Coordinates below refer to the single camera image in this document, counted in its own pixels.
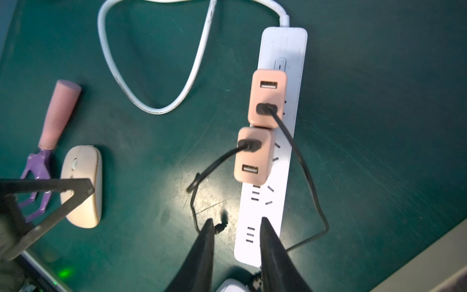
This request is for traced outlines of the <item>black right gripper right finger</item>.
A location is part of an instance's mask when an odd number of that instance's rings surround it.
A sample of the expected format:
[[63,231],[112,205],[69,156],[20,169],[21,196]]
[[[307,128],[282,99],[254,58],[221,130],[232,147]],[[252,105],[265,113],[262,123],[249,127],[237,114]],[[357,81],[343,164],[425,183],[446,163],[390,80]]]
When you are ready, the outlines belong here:
[[266,217],[261,218],[260,254],[263,292],[312,292]]

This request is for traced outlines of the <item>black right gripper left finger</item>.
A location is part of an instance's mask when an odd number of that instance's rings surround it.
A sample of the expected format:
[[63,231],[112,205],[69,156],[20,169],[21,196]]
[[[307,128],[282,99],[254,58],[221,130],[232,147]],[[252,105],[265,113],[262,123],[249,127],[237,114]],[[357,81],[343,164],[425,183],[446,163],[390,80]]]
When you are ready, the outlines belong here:
[[166,292],[210,292],[214,267],[215,228],[208,219]]

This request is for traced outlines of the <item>white power strip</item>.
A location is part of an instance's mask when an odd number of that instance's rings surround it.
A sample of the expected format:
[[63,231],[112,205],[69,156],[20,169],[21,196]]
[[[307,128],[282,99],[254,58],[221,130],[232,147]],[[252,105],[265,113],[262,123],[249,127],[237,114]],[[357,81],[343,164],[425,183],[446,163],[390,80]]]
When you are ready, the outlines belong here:
[[[294,133],[305,63],[308,33],[301,27],[269,27],[263,31],[259,69],[281,69],[288,77],[283,123]],[[259,267],[260,224],[269,219],[280,234],[285,205],[292,147],[277,129],[272,156],[272,171],[262,186],[244,183],[240,197],[234,256],[243,263]]]

